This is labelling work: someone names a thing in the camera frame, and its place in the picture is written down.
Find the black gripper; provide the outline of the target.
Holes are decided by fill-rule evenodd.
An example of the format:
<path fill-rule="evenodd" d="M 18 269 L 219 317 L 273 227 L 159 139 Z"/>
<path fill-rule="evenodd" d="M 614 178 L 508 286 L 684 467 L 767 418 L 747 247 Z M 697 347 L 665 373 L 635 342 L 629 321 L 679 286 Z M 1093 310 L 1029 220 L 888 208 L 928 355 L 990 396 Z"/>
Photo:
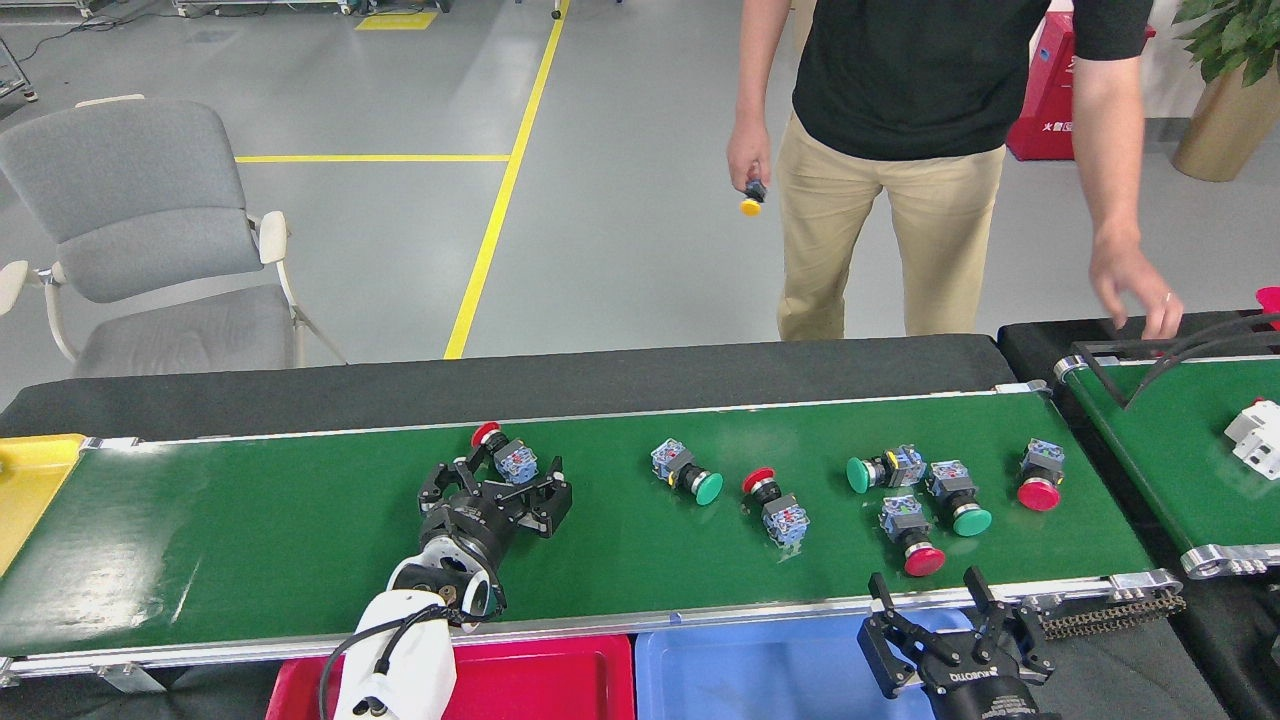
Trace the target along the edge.
<path fill-rule="evenodd" d="M 1018 676 L 995 671 L 964 673 L 956 641 L 957 632 L 932 632 L 905 618 L 891 600 L 884 578 L 873 573 L 869 591 L 872 612 L 858 633 L 881 693 L 895 700 L 920 685 L 929 697 L 934 719 L 1061 719 L 1060 714 L 1039 708 L 1024 680 L 1048 680 L 1055 664 L 1041 648 L 1046 642 L 1038 612 L 996 596 L 978 566 L 963 577 L 975 609 L 982 615 L 979 639 L 972 655 L 975 661 L 995 661 L 1004 643 L 1018 647 Z"/>
<path fill-rule="evenodd" d="M 428 511 L 420 550 L 428 566 L 457 571 L 497 571 L 517 527 L 552 537 L 572 506 L 572 486 L 564 479 L 563 459 L 553 457 L 548 471 L 521 486 L 508 486 L 497 501 L 497 484 L 475 479 L 493 456 L 480 443 L 466 457 L 440 462 L 419 492 L 419 510 Z"/>

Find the person's right hand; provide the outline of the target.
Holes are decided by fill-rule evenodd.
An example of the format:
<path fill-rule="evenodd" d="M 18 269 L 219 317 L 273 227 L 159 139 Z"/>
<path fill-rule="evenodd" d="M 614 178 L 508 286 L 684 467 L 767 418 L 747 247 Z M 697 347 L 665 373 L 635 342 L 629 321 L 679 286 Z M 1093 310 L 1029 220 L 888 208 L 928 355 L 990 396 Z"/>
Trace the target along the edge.
<path fill-rule="evenodd" d="M 771 137 L 763 120 L 737 120 L 726 149 L 731 184 L 744 192 L 758 181 L 771 184 Z"/>

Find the person's left hand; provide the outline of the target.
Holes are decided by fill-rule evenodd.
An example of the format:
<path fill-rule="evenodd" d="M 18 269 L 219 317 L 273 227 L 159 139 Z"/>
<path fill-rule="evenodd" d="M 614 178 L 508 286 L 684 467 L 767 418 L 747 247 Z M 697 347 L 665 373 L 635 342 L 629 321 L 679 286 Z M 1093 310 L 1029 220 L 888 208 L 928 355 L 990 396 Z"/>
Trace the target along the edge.
<path fill-rule="evenodd" d="M 1133 297 L 1146 314 L 1143 340 L 1171 340 L 1179 332 L 1184 305 L 1142 251 L 1138 234 L 1097 232 L 1089 277 L 1116 329 L 1129 320 L 1124 299 Z"/>

